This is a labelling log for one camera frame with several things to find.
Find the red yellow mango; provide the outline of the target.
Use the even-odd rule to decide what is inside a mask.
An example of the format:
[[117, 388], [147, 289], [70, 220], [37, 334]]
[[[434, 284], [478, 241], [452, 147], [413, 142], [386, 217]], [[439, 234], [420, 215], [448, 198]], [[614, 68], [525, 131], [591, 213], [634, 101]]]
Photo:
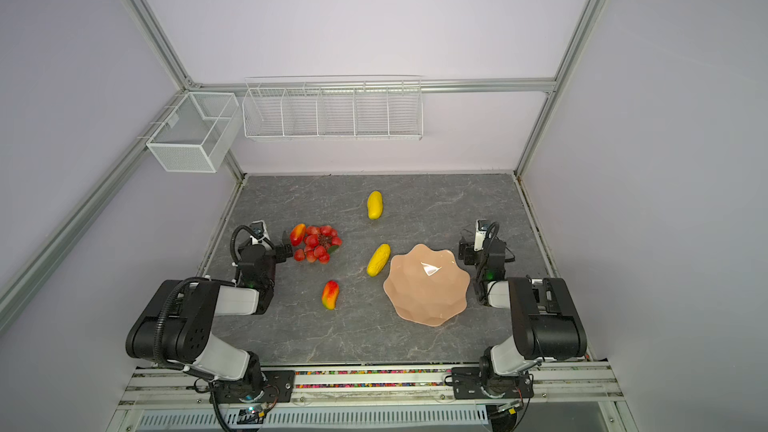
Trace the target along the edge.
[[306, 225], [299, 223], [296, 225], [289, 234], [289, 240], [293, 247], [297, 247], [304, 242], [306, 235]]
[[322, 292], [321, 302], [323, 306], [328, 310], [335, 310], [339, 294], [339, 284], [334, 280], [328, 281]]

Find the red grape bunch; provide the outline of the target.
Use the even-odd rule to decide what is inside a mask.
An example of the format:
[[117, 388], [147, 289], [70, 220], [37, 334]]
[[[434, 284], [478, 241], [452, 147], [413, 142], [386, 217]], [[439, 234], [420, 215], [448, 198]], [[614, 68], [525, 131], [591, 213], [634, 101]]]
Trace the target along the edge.
[[292, 247], [293, 258], [298, 261], [309, 263], [319, 262], [326, 264], [330, 257], [343, 244], [341, 237], [336, 229], [330, 225], [325, 226], [307, 226], [304, 242], [297, 247]]

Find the pink scalloped fruit bowl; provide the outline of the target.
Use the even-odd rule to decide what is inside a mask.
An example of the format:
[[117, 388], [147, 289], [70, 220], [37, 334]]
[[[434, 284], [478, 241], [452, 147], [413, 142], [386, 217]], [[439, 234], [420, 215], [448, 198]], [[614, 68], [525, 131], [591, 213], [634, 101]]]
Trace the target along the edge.
[[466, 310], [469, 285], [453, 252], [417, 244], [391, 259], [383, 290], [400, 318], [439, 327]]

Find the yellow fruit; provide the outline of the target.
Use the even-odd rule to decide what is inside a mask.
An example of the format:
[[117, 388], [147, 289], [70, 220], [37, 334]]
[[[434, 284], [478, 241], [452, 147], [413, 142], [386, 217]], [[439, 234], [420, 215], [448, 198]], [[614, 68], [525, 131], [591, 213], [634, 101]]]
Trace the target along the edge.
[[367, 214], [370, 220], [377, 220], [383, 213], [383, 195], [380, 191], [373, 191], [367, 199]]
[[391, 254], [391, 247], [389, 244], [380, 245], [372, 255], [367, 265], [367, 268], [366, 268], [367, 274], [370, 277], [377, 276], [388, 263], [390, 254]]

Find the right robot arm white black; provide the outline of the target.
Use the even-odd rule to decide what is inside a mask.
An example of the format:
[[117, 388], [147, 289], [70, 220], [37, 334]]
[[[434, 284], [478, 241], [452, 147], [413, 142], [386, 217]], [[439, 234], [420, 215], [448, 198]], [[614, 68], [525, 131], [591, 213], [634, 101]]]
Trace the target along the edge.
[[477, 221], [474, 240], [461, 239], [458, 256], [475, 269], [478, 302], [509, 312], [512, 334], [488, 347], [477, 366], [456, 367], [445, 377], [459, 400], [523, 402], [533, 396], [533, 369], [548, 360], [583, 358], [587, 352], [586, 332], [565, 281], [508, 278], [506, 266], [515, 257], [498, 232], [497, 222]]

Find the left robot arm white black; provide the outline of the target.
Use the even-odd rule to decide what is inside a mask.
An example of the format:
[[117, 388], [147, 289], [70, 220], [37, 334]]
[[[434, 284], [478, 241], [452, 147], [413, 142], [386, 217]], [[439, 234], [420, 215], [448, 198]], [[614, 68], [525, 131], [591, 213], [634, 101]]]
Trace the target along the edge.
[[223, 316], [260, 316], [275, 293], [276, 267], [293, 256], [289, 235], [274, 242], [262, 221], [233, 231], [230, 280], [208, 276], [166, 280], [127, 334], [128, 356], [150, 361], [203, 381], [213, 404], [257, 404], [264, 408], [291, 398], [290, 371], [268, 372], [259, 356], [213, 333]]

